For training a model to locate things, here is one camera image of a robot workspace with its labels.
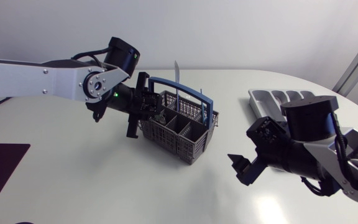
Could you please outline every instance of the white table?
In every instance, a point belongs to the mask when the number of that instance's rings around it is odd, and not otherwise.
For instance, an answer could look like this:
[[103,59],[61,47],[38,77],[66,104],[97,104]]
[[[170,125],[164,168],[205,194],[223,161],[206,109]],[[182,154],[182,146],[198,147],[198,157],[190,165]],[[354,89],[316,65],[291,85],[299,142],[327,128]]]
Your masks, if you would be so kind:
[[[148,73],[175,77],[173,70]],[[0,142],[31,144],[0,193],[0,223],[358,223],[358,203],[342,192],[315,196],[297,175],[271,168],[247,187],[226,155],[256,156],[246,136],[255,121],[248,89],[332,91],[256,70],[182,70],[180,81],[202,88],[219,112],[219,127],[191,166],[140,130],[139,139],[126,138],[127,114],[118,111],[95,123],[84,103],[54,96],[0,105]],[[338,102],[340,125],[358,129],[358,106]]]

